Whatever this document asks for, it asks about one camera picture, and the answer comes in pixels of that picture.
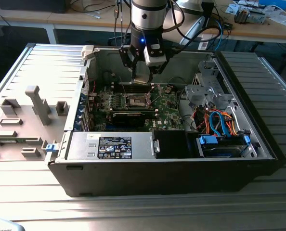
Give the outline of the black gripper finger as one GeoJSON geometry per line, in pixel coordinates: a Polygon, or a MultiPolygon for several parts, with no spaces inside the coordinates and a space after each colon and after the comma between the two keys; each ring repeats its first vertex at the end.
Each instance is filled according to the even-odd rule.
{"type": "Polygon", "coordinates": [[[121,45],[119,47],[119,55],[123,65],[131,72],[131,79],[135,79],[137,62],[140,60],[139,50],[132,45],[121,45]]]}
{"type": "Polygon", "coordinates": [[[150,71],[149,82],[152,82],[154,75],[160,75],[163,72],[163,70],[166,68],[168,63],[169,63],[168,61],[165,61],[162,65],[149,67],[149,71],[150,71]]]}

